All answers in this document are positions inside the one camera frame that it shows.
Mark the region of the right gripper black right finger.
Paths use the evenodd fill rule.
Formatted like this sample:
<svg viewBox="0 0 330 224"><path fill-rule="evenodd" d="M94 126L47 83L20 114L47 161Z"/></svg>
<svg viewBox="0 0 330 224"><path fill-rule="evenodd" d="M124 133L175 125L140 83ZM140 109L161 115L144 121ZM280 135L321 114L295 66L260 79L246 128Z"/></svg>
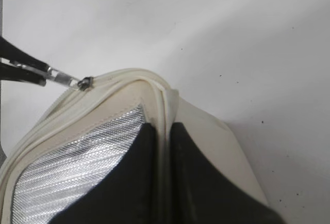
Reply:
<svg viewBox="0 0 330 224"><path fill-rule="evenodd" d="M284 223L235 186L202 154L185 126L170 132L173 223Z"/></svg>

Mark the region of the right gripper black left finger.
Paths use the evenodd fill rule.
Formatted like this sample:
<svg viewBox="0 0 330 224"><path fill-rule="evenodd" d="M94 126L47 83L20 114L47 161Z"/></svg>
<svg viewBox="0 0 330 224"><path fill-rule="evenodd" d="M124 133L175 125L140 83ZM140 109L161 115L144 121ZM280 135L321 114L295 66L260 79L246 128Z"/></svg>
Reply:
<svg viewBox="0 0 330 224"><path fill-rule="evenodd" d="M156 131L145 123L120 162L50 223L154 223Z"/></svg>

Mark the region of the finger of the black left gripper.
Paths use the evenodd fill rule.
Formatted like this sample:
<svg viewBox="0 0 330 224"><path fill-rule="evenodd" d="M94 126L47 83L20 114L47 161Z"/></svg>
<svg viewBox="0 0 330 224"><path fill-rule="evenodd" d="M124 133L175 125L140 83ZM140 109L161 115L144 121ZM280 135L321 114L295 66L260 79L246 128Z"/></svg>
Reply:
<svg viewBox="0 0 330 224"><path fill-rule="evenodd" d="M20 50L10 42L8 42L5 38L1 36L1 58L7 59L9 61L15 61L23 65L30 66L34 69L48 72L51 68L45 62L42 62L24 51Z"/></svg>
<svg viewBox="0 0 330 224"><path fill-rule="evenodd" d="M1 62L1 81L31 83L44 87L46 78L34 71L10 66Z"/></svg>

